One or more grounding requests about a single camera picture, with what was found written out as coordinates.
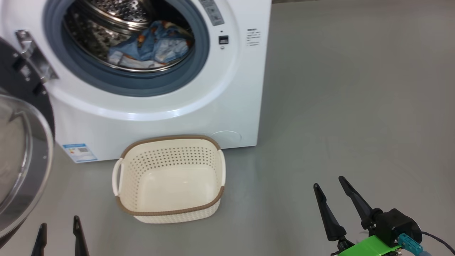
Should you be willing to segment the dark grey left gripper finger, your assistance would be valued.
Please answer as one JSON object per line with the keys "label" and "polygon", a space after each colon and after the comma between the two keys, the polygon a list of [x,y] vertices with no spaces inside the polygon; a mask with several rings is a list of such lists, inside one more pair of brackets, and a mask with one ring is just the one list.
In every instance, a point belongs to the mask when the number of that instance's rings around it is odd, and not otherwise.
{"label": "dark grey left gripper finger", "polygon": [[73,235],[75,235],[75,256],[89,256],[81,220],[77,215],[73,218]]}
{"label": "dark grey left gripper finger", "polygon": [[47,223],[39,226],[36,241],[34,243],[31,256],[44,256],[44,249],[47,246]]}

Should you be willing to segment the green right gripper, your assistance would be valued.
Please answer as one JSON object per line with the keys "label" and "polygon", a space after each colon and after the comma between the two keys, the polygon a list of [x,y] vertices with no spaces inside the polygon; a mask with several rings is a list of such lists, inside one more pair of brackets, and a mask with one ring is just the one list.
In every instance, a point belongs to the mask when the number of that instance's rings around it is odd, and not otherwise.
{"label": "green right gripper", "polygon": [[[354,204],[361,225],[364,230],[374,230],[375,224],[371,220],[372,208],[363,199],[363,197],[353,188],[344,176],[339,176],[338,180],[345,192]],[[337,241],[338,251],[331,253],[332,256],[398,256],[401,254],[401,247],[389,247],[383,243],[377,236],[370,236],[361,242],[354,244],[345,238],[347,232],[341,226],[333,215],[327,204],[327,198],[318,183],[314,184],[314,194],[321,219],[329,241]]]}

